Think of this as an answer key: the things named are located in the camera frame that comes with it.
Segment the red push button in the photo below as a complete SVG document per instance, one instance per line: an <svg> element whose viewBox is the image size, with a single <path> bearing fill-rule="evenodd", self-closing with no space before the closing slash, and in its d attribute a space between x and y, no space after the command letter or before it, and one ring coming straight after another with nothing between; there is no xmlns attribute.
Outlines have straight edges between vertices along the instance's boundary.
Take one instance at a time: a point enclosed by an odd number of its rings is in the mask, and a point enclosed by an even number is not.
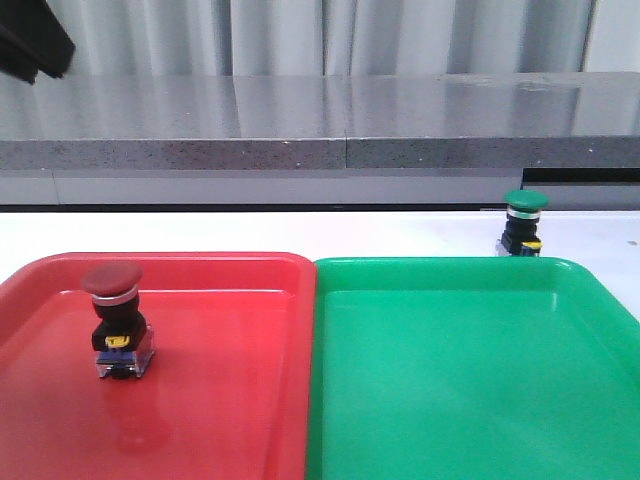
<svg viewBox="0 0 640 480"><path fill-rule="evenodd" d="M89 270L82 288L97 297L116 297L128 292L142 278L142 268L126 260L113 260Z"/></svg>

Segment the green push button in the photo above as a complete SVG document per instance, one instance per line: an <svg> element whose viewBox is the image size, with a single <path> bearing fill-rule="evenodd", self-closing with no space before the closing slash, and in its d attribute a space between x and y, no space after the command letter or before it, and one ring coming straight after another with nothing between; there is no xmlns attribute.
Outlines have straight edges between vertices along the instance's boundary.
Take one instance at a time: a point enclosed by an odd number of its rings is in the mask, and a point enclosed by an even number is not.
<svg viewBox="0 0 640 480"><path fill-rule="evenodd" d="M514 209L528 212L537 212L549 203L546 195L535 190L511 190L504 199Z"/></svg>

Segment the gray countertop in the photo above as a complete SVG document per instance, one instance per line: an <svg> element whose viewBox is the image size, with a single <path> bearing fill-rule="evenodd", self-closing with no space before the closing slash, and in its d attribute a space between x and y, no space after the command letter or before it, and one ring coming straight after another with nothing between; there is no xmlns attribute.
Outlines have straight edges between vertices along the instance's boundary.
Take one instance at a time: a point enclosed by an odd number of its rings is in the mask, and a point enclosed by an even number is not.
<svg viewBox="0 0 640 480"><path fill-rule="evenodd" d="M640 73L2 76L0 105L0 204L108 202L127 181L117 201L163 202L177 177L189 181L169 202L248 202L234 192L267 170L278 180L257 202L420 202L459 186L442 178L484 178L474 188L489 192L526 168L640 168ZM379 194L357 193L372 182Z"/></svg>

